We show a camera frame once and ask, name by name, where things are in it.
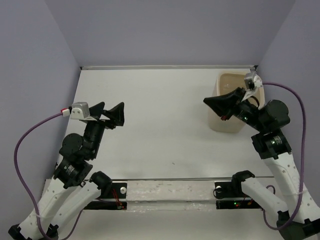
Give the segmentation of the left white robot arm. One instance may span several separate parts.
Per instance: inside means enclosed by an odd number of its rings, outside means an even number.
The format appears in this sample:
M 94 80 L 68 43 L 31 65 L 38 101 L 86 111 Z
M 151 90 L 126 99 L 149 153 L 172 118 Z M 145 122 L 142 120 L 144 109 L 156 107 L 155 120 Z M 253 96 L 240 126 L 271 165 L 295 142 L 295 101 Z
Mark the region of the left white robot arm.
M 75 102 L 22 135 L 15 146 L 13 162 L 17 176 L 32 201 L 33 210 L 24 221 L 9 228 L 8 234 L 12 239 L 57 240 L 66 224 L 73 218 L 79 219 L 90 202 L 103 201 L 109 195 L 115 200 L 117 209 L 124 209 L 118 190 L 112 187 L 112 179 L 102 171 L 91 173 L 93 165 L 89 163 L 97 158 L 105 130 L 124 125 L 124 110 L 124 102 L 109 110 L 105 109 L 104 102 L 93 106 L 87 102 Z M 18 150 L 28 134 L 58 117 L 81 121 L 85 123 L 85 129 L 82 135 L 70 133 L 64 137 L 59 149 L 62 160 L 57 164 L 44 194 L 36 200 L 20 172 Z

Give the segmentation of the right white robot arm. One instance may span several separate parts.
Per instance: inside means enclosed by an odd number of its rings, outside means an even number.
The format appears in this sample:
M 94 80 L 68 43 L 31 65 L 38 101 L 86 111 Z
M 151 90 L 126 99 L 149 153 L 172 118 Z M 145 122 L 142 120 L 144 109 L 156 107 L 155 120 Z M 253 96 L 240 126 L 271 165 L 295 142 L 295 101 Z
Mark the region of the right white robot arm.
M 282 133 L 290 123 L 288 107 L 280 100 L 271 100 L 258 108 L 245 98 L 246 90 L 236 90 L 221 96 L 206 97 L 203 101 L 223 121 L 236 117 L 257 130 L 252 144 L 269 168 L 283 196 L 278 198 L 263 186 L 249 170 L 235 173 L 230 182 L 216 188 L 218 199 L 249 197 L 264 213 L 277 217 L 276 226 L 285 240 L 304 240 L 320 234 L 320 208 L 302 180 L 292 149 Z

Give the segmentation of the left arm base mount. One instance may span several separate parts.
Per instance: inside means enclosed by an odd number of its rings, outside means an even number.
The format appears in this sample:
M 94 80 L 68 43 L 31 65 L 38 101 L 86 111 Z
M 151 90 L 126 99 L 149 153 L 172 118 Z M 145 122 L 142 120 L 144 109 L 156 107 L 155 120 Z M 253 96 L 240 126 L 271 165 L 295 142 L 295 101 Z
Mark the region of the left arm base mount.
M 103 192 L 98 198 L 92 200 L 84 210 L 108 210 L 119 211 L 127 209 L 127 190 L 126 181 L 114 181 L 108 192 Z

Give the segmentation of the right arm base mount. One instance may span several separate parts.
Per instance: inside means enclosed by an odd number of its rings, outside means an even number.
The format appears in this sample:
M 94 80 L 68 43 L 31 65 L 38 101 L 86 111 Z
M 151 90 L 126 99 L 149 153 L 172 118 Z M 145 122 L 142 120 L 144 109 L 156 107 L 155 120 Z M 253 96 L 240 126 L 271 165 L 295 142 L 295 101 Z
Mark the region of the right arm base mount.
M 235 190 L 230 181 L 215 182 L 212 194 L 217 210 L 262 209 L 251 197 Z

